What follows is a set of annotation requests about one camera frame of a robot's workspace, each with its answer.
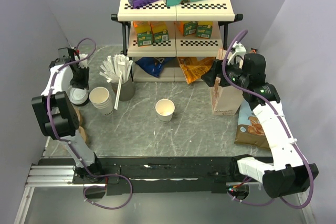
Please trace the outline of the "paper takeout bag orange handles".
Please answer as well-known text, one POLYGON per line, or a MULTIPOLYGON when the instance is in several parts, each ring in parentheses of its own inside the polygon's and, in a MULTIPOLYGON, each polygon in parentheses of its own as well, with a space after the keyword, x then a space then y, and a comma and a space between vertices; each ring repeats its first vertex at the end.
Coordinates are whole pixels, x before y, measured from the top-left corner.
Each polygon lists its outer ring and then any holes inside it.
POLYGON ((233 116, 243 102, 243 93, 233 86, 220 87, 217 78, 214 87, 210 87, 212 113, 215 116, 233 116))

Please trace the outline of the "white paper coffee cup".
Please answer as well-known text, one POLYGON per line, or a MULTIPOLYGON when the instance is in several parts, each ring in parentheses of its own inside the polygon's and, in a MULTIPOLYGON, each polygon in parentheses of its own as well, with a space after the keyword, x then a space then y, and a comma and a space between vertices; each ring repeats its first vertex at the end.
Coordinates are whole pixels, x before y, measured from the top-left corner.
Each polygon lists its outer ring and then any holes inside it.
POLYGON ((175 111, 174 103, 169 99, 161 99, 155 105, 155 111, 161 122, 169 122, 175 111))

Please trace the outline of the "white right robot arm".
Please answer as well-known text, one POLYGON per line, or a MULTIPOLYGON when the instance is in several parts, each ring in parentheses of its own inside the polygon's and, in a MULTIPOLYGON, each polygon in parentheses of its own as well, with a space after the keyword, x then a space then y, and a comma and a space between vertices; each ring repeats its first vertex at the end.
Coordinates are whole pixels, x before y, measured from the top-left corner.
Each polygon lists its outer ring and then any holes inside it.
POLYGON ((263 184, 270 198, 313 190, 319 171, 308 163, 296 145, 282 110, 280 96, 274 85, 266 82, 266 61, 260 54, 225 58, 219 51, 210 70, 202 80, 210 87, 234 87, 243 93, 264 132, 273 163, 264 163, 249 155, 233 157, 229 175, 235 181, 246 176, 263 184))

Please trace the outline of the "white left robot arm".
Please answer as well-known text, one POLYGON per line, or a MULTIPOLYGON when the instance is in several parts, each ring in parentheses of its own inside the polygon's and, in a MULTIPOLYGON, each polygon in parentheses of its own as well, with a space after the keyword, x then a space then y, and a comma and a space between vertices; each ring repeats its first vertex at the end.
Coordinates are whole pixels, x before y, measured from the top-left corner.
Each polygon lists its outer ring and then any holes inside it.
POLYGON ((104 170, 80 134, 79 119, 67 94, 70 87, 88 90, 89 68, 79 66, 80 55, 76 49, 60 48, 58 53, 59 57, 49 65, 50 77, 45 90, 32 98, 31 105, 42 134, 58 141, 75 161, 75 174, 98 183, 104 170))

